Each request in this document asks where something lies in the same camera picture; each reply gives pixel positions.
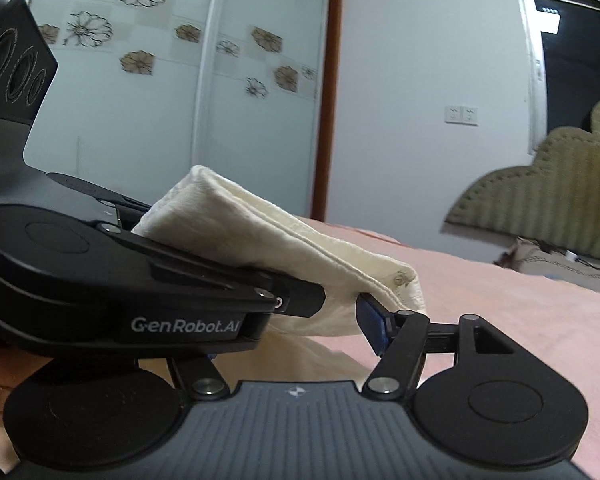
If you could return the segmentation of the pink bed blanket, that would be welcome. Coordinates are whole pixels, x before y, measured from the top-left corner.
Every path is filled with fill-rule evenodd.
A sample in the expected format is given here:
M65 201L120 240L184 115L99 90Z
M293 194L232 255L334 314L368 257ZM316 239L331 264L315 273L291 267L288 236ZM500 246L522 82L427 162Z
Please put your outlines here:
M565 282L403 245L387 235L313 221L312 226L412 266L434 322L481 315L570 380L588 402L588 428L574 456L600 479L600 294Z

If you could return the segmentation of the frosted floral wardrobe door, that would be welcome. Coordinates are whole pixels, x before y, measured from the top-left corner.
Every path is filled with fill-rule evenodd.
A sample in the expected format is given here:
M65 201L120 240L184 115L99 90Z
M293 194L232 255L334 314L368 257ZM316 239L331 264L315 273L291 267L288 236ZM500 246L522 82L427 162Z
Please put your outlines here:
M328 0L210 0L192 162L304 216L314 183Z

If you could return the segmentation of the olive green headboard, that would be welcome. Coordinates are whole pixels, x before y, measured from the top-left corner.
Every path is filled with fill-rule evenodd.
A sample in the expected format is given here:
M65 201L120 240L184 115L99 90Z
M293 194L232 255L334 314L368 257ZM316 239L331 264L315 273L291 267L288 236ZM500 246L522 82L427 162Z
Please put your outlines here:
M600 260L600 102L590 130L552 130L530 165L485 174L466 188L445 221Z

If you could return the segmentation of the dark window with frame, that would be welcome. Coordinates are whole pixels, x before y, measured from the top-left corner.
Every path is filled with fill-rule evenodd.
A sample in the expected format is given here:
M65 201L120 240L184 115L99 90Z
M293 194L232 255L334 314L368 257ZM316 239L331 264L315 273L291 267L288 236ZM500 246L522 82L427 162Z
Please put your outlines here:
M600 0L518 0L530 66L529 151L558 127L587 129L600 101Z

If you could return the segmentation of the brown wardrobe frame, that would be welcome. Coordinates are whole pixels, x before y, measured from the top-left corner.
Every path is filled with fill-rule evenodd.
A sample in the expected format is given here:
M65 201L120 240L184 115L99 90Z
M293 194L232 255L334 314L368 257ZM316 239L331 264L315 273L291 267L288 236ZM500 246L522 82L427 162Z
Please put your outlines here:
M325 50L321 91L320 121L317 128L315 174L310 217L326 219L328 188L332 172L337 84L340 66L343 0L328 0L325 30Z

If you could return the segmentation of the white wall socket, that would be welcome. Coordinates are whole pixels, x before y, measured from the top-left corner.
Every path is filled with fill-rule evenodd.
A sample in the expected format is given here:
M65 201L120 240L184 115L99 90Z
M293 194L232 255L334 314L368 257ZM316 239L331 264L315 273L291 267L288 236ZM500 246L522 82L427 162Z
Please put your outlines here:
M444 121L447 124L477 127L478 108L474 106L448 105L444 109Z

